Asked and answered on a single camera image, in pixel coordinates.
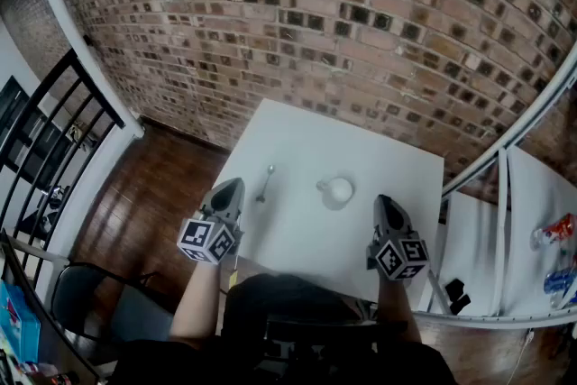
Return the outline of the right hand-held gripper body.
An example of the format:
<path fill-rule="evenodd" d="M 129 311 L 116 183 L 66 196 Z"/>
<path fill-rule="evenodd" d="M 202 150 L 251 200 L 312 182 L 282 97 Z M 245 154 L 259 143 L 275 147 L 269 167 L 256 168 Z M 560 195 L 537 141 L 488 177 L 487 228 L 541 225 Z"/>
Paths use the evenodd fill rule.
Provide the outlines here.
<path fill-rule="evenodd" d="M 385 195 L 373 203 L 373 235 L 366 251 L 367 270 L 387 280 L 411 280 L 429 263 L 426 243 L 405 209 Z"/>

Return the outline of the white metal rack frame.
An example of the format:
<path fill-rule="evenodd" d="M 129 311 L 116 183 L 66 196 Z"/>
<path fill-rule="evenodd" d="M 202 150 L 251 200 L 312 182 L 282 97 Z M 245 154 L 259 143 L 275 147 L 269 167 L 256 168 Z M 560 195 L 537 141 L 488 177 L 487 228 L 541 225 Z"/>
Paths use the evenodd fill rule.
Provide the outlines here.
<path fill-rule="evenodd" d="M 577 280 L 560 308 L 553 308 L 542 291 L 545 276 L 565 253 L 558 247 L 529 247 L 536 228 L 577 213 L 577 188 L 518 146 L 576 82 L 577 45 L 525 113 L 444 187 L 447 224 L 437 236 L 417 319 L 482 329 L 577 322 L 577 305 L 570 302 Z M 471 299 L 456 316 L 444 288 L 454 279 L 464 283 Z"/>

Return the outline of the small black object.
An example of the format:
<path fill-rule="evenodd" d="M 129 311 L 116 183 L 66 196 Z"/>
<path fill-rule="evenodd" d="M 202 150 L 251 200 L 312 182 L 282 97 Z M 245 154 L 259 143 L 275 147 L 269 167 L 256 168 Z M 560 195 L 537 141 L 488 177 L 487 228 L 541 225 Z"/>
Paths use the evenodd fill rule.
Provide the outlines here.
<path fill-rule="evenodd" d="M 450 300 L 449 309 L 453 315 L 459 315 L 461 311 L 471 303 L 470 297 L 464 293 L 464 283 L 454 279 L 444 286 Z"/>

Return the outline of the blue box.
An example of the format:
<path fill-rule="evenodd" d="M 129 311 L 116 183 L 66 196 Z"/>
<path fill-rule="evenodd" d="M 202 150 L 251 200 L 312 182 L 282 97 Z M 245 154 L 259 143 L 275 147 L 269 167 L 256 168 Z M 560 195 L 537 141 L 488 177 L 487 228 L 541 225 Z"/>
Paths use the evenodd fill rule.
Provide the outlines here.
<path fill-rule="evenodd" d="M 41 324 L 20 287 L 0 281 L 0 328 L 20 362 L 38 362 Z"/>

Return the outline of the black chair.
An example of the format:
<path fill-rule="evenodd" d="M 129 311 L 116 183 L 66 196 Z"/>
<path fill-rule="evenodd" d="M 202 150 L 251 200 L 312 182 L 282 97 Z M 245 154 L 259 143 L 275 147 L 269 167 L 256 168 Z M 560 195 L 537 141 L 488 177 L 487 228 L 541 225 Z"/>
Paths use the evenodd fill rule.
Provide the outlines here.
<path fill-rule="evenodd" d="M 92 263 L 71 263 L 56 280 L 50 314 L 63 329 L 97 342 L 166 341 L 173 314 L 164 295 L 147 286 L 157 274 L 127 279 Z M 107 280 L 121 285 L 121 295 L 109 323 L 90 327 L 96 290 Z"/>

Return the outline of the white cup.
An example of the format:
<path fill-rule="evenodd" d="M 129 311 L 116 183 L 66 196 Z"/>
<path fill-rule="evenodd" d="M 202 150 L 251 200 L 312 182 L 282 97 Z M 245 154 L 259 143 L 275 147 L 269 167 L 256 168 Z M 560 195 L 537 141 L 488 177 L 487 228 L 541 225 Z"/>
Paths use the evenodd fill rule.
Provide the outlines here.
<path fill-rule="evenodd" d="M 355 192 L 352 180 L 342 176 L 321 179 L 316 183 L 316 189 L 321 195 L 324 207 L 331 211 L 344 209 Z"/>

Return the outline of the red label plastic bottle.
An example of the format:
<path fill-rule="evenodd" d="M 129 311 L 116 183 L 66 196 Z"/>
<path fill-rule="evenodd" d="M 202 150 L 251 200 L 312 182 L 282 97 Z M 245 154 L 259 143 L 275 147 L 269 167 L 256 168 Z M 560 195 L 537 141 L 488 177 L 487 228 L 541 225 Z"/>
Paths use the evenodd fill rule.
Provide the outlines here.
<path fill-rule="evenodd" d="M 568 213 L 551 225 L 536 229 L 530 238 L 531 249 L 568 241 L 577 230 L 577 215 Z"/>

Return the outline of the black metal railing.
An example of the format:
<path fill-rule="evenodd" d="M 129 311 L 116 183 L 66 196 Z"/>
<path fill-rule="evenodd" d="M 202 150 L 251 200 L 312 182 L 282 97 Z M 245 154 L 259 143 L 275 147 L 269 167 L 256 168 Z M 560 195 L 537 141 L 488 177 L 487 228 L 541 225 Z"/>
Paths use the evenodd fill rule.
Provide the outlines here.
<path fill-rule="evenodd" d="M 31 95 L 10 79 L 0 91 L 0 231 L 48 250 L 83 174 L 122 128 L 73 50 Z"/>

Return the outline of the blue label plastic bottle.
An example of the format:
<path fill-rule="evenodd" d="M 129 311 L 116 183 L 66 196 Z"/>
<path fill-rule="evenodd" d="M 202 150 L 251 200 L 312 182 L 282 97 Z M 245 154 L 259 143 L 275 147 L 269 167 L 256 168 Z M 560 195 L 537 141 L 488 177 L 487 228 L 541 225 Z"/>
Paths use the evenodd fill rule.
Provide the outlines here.
<path fill-rule="evenodd" d="M 577 267 L 568 267 L 548 274 L 544 281 L 544 293 L 550 297 L 553 308 L 562 306 L 563 298 L 577 278 Z"/>

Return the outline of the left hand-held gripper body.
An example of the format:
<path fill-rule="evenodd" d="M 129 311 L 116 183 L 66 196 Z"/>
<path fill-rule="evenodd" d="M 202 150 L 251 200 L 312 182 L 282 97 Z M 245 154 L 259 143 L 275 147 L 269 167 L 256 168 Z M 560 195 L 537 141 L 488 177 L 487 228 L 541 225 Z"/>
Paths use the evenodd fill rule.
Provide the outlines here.
<path fill-rule="evenodd" d="M 210 189 L 195 214 L 183 220 L 177 246 L 189 259 L 220 264 L 238 252 L 244 191 L 241 178 L 228 179 Z"/>

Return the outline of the person's black clothing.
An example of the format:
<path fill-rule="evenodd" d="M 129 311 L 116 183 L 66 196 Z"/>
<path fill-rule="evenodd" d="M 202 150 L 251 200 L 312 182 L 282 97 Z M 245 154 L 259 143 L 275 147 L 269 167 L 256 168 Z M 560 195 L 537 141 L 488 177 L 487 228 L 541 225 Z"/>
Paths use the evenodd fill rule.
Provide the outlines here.
<path fill-rule="evenodd" d="M 362 321 L 330 290 L 260 274 L 229 291 L 220 335 L 130 342 L 106 385 L 457 385 L 409 321 Z"/>

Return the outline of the person's left forearm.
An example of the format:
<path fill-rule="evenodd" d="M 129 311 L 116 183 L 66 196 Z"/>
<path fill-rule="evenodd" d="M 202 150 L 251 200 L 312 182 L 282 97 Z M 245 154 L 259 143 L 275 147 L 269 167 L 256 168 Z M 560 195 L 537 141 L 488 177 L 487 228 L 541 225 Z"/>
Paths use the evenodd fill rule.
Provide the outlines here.
<path fill-rule="evenodd" d="M 171 340 L 199 350 L 215 336 L 220 285 L 221 266 L 198 262 L 173 317 Z"/>

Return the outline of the white post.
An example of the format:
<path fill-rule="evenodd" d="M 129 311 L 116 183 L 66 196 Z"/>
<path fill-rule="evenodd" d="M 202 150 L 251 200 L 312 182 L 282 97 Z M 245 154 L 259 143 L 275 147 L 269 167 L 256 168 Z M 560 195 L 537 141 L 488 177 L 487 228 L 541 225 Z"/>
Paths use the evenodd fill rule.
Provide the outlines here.
<path fill-rule="evenodd" d="M 69 13 L 64 0 L 48 0 L 50 8 L 54 13 L 61 30 L 64 32 L 72 49 L 76 52 L 79 62 L 87 72 L 96 88 L 103 94 L 107 103 L 120 116 L 123 129 L 135 138 L 142 138 L 144 130 L 141 124 L 130 112 L 128 107 L 122 102 L 120 97 L 115 93 L 113 87 L 106 79 L 102 69 L 99 67 L 97 60 L 88 48 L 79 28 Z"/>

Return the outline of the person's right forearm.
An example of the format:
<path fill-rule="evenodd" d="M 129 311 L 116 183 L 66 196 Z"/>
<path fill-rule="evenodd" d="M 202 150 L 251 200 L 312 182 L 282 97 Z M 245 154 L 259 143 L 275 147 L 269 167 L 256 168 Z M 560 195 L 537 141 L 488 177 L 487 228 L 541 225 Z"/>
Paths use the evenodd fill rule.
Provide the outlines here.
<path fill-rule="evenodd" d="M 394 338 L 402 342 L 422 343 L 402 281 L 380 276 L 377 319 L 396 328 Z"/>

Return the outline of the metal spoon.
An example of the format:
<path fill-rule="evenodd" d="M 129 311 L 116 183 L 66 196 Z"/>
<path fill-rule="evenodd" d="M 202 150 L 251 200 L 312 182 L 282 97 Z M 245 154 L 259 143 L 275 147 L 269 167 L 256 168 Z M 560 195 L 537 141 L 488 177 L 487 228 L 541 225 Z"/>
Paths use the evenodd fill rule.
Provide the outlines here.
<path fill-rule="evenodd" d="M 275 167 L 274 165 L 272 165 L 272 164 L 267 167 L 267 177 L 266 177 L 266 179 L 265 179 L 265 181 L 264 181 L 264 183 L 263 183 L 263 185 L 262 185 L 261 192 L 260 192 L 259 195 L 255 198 L 255 200 L 256 200 L 257 202 L 259 202 L 259 203 L 264 203 L 264 202 L 266 201 L 266 197 L 265 197 L 266 189 L 267 189 L 267 186 L 268 186 L 268 184 L 269 184 L 269 182 L 270 182 L 270 178 L 271 178 L 271 176 L 274 174 L 275 170 L 276 170 L 276 167 Z"/>

